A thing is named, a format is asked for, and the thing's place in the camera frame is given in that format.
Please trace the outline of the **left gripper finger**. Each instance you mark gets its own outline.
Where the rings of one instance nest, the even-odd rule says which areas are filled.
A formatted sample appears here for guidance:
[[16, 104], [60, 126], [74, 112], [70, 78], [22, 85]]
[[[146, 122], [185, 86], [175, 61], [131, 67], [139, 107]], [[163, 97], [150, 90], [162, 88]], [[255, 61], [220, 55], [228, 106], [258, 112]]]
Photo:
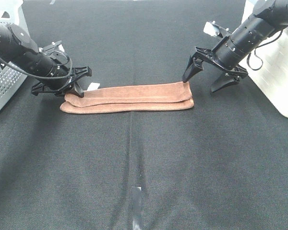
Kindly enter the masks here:
[[78, 84], [78, 82], [75, 82], [73, 84], [73, 94], [80, 97], [80, 98], [84, 97], [84, 91], [81, 88], [81, 86]]

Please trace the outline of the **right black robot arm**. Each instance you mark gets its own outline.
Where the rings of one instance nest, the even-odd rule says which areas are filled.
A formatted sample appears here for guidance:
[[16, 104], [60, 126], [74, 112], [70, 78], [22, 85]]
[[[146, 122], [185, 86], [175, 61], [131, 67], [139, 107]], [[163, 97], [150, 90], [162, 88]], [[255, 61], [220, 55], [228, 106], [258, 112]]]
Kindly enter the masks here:
[[190, 56], [182, 81], [189, 81], [204, 69], [203, 63], [207, 62], [223, 72], [211, 85], [211, 91], [216, 92], [237, 85], [247, 77], [247, 70], [239, 63], [253, 50], [261, 47], [266, 38], [288, 27], [288, 0], [257, 1], [252, 13], [234, 32], [215, 23], [210, 24], [216, 29], [215, 36], [220, 41], [213, 49], [194, 47], [194, 54]]

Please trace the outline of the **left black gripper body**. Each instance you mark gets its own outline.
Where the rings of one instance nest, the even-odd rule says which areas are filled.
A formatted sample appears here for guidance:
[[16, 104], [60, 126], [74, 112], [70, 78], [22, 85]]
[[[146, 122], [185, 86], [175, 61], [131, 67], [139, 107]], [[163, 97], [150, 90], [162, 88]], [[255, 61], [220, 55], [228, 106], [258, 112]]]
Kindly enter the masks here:
[[82, 77], [91, 77], [92, 70], [86, 67], [72, 68], [71, 76], [62, 79], [47, 77], [45, 80], [39, 80], [39, 83], [31, 88], [31, 93], [37, 96], [40, 93], [53, 93], [55, 96], [64, 96], [73, 94], [73, 84]]

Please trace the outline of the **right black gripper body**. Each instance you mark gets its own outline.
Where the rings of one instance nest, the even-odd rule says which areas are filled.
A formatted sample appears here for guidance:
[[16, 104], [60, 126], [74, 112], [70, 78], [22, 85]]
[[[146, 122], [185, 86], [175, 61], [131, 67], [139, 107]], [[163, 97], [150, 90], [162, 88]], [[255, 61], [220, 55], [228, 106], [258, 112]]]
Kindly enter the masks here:
[[239, 76], [241, 78], [245, 78], [248, 76], [248, 72], [245, 68], [241, 67], [240, 65], [236, 65], [232, 69], [227, 69], [223, 67], [219, 61], [217, 60], [215, 54], [210, 50], [210, 49], [205, 49], [205, 48], [199, 48], [199, 47], [194, 47], [194, 54], [190, 55], [190, 58], [199, 58], [206, 63], [209, 63], [216, 68], [220, 69], [224, 73], [229, 73], [232, 75]]

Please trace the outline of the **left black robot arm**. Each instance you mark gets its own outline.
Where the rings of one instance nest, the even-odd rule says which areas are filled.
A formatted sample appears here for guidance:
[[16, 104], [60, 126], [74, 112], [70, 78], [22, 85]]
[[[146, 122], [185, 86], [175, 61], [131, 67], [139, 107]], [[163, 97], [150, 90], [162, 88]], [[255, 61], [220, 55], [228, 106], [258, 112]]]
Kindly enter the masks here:
[[88, 66], [73, 67], [61, 41], [38, 47], [23, 28], [8, 23], [0, 24], [0, 65], [37, 79], [38, 83], [31, 89], [33, 95], [52, 93], [64, 96], [71, 93], [83, 97], [84, 91], [78, 80], [92, 76]]

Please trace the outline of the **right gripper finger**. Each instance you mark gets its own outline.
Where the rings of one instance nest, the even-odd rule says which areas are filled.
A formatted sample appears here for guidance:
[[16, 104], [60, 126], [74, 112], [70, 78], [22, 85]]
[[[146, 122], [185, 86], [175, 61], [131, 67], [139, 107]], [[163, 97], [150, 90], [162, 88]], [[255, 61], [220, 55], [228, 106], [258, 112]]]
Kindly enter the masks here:
[[210, 91], [216, 92], [225, 87], [237, 85], [240, 82], [240, 77], [229, 73], [222, 73], [211, 85]]
[[182, 76], [182, 81], [184, 83], [188, 82], [194, 75], [203, 71], [203, 69], [203, 61], [199, 58], [191, 57]]

